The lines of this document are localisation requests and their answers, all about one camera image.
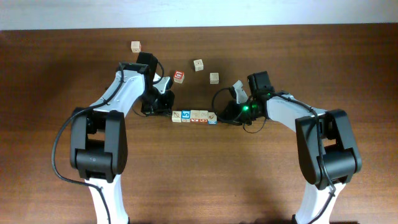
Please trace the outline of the plain wooden block row end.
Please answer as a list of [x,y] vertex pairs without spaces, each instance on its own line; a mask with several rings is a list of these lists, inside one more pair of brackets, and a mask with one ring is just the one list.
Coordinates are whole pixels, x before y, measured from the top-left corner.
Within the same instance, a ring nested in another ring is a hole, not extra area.
[[182,122],[182,112],[181,111],[172,111],[172,122],[174,122],[174,123]]

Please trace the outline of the ice cream wooden block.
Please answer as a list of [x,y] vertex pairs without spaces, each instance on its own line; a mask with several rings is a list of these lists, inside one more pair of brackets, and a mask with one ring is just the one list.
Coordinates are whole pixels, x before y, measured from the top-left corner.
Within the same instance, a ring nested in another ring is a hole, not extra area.
[[200,111],[199,110],[191,110],[190,111],[190,121],[191,122],[199,122],[200,121]]

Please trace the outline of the green N wooden block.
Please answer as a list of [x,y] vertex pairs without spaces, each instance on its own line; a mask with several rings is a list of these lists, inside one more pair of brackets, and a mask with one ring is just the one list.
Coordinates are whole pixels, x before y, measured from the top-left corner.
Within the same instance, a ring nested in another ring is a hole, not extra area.
[[219,73],[210,73],[210,84],[216,85],[219,84],[220,76]]

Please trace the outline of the red I wooden block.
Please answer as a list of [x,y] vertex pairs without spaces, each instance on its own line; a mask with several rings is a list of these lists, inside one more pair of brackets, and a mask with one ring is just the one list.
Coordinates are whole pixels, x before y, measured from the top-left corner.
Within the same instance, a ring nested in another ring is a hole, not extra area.
[[201,123],[207,123],[208,122],[208,111],[207,110],[200,110],[199,111],[199,121]]

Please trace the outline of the blue K wooden block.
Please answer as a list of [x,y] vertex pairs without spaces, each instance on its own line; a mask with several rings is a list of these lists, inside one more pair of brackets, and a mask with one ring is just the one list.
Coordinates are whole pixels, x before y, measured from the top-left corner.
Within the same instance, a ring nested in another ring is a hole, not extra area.
[[217,124],[218,119],[214,112],[208,112],[208,124]]

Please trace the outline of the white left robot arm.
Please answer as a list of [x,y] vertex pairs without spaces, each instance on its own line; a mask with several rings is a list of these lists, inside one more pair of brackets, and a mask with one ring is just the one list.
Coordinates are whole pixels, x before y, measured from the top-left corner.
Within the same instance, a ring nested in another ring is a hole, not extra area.
[[171,115],[172,79],[157,76],[161,66],[153,54],[139,53],[136,62],[119,64],[100,99],[73,112],[70,164],[89,187],[98,223],[130,222],[121,188],[128,157],[126,116],[137,101],[144,117]]

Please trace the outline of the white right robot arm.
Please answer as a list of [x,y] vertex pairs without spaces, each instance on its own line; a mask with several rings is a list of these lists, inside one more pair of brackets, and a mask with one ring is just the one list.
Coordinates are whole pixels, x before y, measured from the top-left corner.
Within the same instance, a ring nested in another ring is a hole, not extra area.
[[247,77],[251,94],[238,80],[227,91],[232,100],[216,116],[222,123],[246,127],[258,118],[283,124],[297,140],[298,161],[306,181],[303,200],[292,223],[329,223],[336,199],[362,158],[348,115],[341,109],[324,110],[275,91],[267,72]]

